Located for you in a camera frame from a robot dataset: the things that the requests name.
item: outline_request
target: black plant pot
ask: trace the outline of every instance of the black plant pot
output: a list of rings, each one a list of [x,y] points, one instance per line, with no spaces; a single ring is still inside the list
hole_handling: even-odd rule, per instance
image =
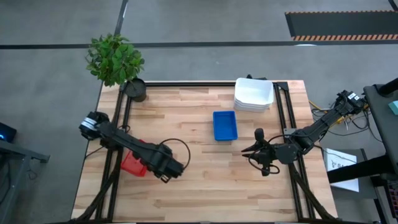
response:
[[[134,78],[126,82],[124,92],[135,102],[142,102],[147,98],[147,86],[140,78]]]

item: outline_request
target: table leg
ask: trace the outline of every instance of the table leg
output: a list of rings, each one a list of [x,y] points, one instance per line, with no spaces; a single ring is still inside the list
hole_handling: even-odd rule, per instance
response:
[[[6,141],[0,141],[0,152],[29,156],[32,159],[38,159],[41,163],[47,163],[50,159],[49,155],[44,155],[35,151],[31,151],[29,149],[19,147]]]
[[[23,185],[24,175],[29,167],[29,162],[31,160],[30,156],[25,156],[22,158],[21,165],[16,170],[15,175],[12,175],[12,179],[10,180],[11,186],[9,186],[9,190],[6,192],[6,197],[2,202],[2,211],[0,212],[0,223],[8,223],[12,208],[17,200],[18,191]]]
[[[394,172],[394,168],[387,155],[368,161],[363,161],[351,166],[342,167],[328,172],[329,182],[336,183],[374,174]]]

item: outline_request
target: yellow and black hazard tape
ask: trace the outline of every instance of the yellow and black hazard tape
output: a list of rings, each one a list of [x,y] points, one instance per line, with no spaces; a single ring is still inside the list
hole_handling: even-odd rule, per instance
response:
[[[397,40],[398,34],[371,35],[298,35],[292,37],[297,41],[336,41],[336,40]]]
[[[285,12],[285,14],[288,15],[288,14],[362,13],[362,12],[395,12],[395,13],[398,13],[398,11],[394,11],[394,10],[364,10],[364,11],[320,11],[320,12],[309,11],[309,12]]]

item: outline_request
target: green leaves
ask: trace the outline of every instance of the green leaves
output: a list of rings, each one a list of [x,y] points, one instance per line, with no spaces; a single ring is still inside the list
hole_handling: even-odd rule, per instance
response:
[[[119,49],[116,49],[114,54],[115,54],[116,58],[121,58],[122,57],[122,52]]]
[[[121,52],[126,51],[126,49],[127,49],[127,44],[122,44],[122,45],[120,45],[118,49],[119,49]]]
[[[142,65],[145,60],[140,51],[123,41],[129,40],[120,34],[91,39],[92,45],[85,57],[88,64],[86,69],[104,81],[105,86],[120,85],[126,80],[136,78],[144,69]]]
[[[133,51],[134,51],[134,48],[132,47],[131,44],[129,44],[129,45],[127,46],[127,55],[128,55],[128,56],[132,55],[132,52],[133,52]]]
[[[126,71],[124,71],[124,68],[120,69],[120,81],[123,82],[126,79]]]

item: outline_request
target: gray concrete floor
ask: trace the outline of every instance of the gray concrete floor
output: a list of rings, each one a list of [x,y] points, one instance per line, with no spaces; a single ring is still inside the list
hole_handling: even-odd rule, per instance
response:
[[[113,32],[121,0],[1,1],[0,44],[81,44]],[[285,11],[390,9],[387,0],[130,0],[122,34],[135,42],[289,40]],[[85,70],[84,49],[0,50],[0,122],[19,133],[16,144],[51,154],[27,180],[11,223],[68,220],[87,141],[78,125],[95,109],[101,83]],[[327,107],[341,90],[396,78],[396,45],[142,49],[145,80],[234,80],[248,73],[305,80],[308,97]],[[344,126],[333,128],[344,134]],[[351,126],[349,132],[355,131]],[[327,134],[324,147],[384,154],[369,132]],[[377,220],[371,200],[334,194],[339,217]]]

